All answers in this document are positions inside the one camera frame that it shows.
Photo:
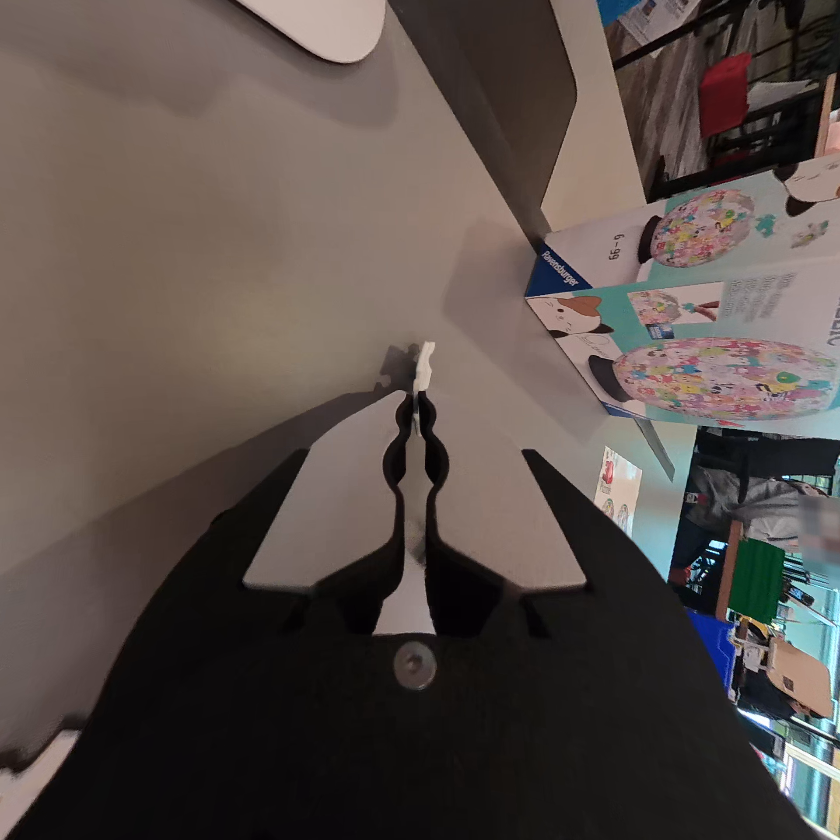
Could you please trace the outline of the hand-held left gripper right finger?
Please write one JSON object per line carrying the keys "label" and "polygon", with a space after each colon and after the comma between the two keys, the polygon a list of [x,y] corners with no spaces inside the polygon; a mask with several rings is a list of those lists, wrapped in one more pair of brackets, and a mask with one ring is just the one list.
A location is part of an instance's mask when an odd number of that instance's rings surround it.
{"label": "hand-held left gripper right finger", "polygon": [[523,450],[443,393],[417,396],[431,488],[425,586],[438,636],[478,636],[504,602],[582,592],[586,576]]}

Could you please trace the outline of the instruction leaflet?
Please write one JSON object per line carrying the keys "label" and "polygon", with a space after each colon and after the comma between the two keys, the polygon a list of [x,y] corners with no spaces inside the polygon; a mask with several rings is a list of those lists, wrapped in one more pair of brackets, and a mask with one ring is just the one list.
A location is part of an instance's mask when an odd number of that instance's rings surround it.
{"label": "instruction leaflet", "polygon": [[633,534],[635,511],[641,489],[643,471],[605,447],[594,504],[628,537]]}

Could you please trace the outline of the blue plastic bin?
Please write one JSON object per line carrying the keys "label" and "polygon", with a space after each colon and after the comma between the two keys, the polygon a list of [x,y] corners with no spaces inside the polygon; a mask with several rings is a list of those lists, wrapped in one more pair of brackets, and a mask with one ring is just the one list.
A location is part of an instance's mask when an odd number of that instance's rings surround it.
{"label": "blue plastic bin", "polygon": [[711,657],[729,699],[735,700],[733,680],[738,651],[732,641],[734,625],[689,608],[685,612]]}

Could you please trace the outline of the single white puzzle piece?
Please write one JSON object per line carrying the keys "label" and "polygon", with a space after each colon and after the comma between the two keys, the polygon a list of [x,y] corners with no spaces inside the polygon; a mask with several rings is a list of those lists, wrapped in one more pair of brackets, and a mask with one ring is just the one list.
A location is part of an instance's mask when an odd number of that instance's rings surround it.
{"label": "single white puzzle piece", "polygon": [[431,360],[436,349],[435,341],[425,341],[421,346],[415,362],[413,381],[413,429],[416,436],[422,436],[420,397],[424,395],[431,383],[433,368]]}

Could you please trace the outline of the printed paper sheet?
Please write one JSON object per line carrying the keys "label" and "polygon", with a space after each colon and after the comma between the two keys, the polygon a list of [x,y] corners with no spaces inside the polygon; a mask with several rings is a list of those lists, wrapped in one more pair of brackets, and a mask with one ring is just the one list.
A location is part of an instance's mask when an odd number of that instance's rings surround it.
{"label": "printed paper sheet", "polygon": [[630,7],[617,22],[641,46],[671,33],[688,22],[700,1],[642,1]]}

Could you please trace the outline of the green panel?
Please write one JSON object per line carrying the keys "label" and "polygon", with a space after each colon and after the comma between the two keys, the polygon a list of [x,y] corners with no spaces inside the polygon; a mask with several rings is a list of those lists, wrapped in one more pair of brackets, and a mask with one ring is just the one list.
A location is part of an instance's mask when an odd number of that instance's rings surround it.
{"label": "green panel", "polygon": [[729,609],[770,624],[776,617],[784,582],[785,551],[746,539],[739,543],[729,596]]}

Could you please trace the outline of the red chair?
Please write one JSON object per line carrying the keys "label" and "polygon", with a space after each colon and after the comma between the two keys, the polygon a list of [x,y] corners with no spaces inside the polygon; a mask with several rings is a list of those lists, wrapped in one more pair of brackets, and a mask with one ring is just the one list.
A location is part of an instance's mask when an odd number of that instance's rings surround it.
{"label": "red chair", "polygon": [[700,137],[707,140],[736,129],[748,111],[748,70],[752,55],[742,52],[709,67],[699,87]]}

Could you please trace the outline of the white tablet stand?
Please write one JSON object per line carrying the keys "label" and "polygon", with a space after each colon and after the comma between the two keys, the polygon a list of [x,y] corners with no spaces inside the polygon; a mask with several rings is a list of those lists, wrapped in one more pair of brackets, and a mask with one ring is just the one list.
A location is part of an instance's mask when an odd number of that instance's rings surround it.
{"label": "white tablet stand", "polygon": [[315,57],[354,65],[377,47],[386,1],[237,1]]}

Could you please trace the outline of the beige board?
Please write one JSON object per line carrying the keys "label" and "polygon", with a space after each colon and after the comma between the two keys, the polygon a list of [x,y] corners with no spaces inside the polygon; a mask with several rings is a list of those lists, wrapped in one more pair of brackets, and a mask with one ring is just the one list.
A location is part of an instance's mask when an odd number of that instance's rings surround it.
{"label": "beige board", "polygon": [[770,682],[788,697],[822,718],[833,718],[833,682],[823,662],[772,637],[765,671]]}

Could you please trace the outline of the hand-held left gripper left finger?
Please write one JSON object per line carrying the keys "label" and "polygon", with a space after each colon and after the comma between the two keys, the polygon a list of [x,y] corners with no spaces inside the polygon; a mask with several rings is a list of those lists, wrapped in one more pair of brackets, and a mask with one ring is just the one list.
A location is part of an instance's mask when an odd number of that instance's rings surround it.
{"label": "hand-held left gripper left finger", "polygon": [[303,456],[243,578],[255,592],[335,608],[372,635],[405,565],[406,443],[413,397],[394,392],[321,436]]}

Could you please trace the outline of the colourful puzzle box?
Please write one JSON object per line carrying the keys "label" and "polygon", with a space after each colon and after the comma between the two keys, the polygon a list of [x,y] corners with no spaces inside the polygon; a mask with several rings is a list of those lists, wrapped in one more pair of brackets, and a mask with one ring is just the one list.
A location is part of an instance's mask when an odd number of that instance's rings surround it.
{"label": "colourful puzzle box", "polygon": [[611,415],[838,440],[839,156],[551,233],[524,298]]}

